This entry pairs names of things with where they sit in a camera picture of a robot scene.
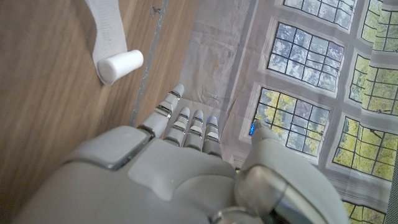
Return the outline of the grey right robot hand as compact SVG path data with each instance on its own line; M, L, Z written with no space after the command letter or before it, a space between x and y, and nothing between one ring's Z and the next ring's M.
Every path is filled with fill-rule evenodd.
M241 168L224 161L217 119L178 110L183 92L77 147L14 222L348 223L334 186L264 122Z

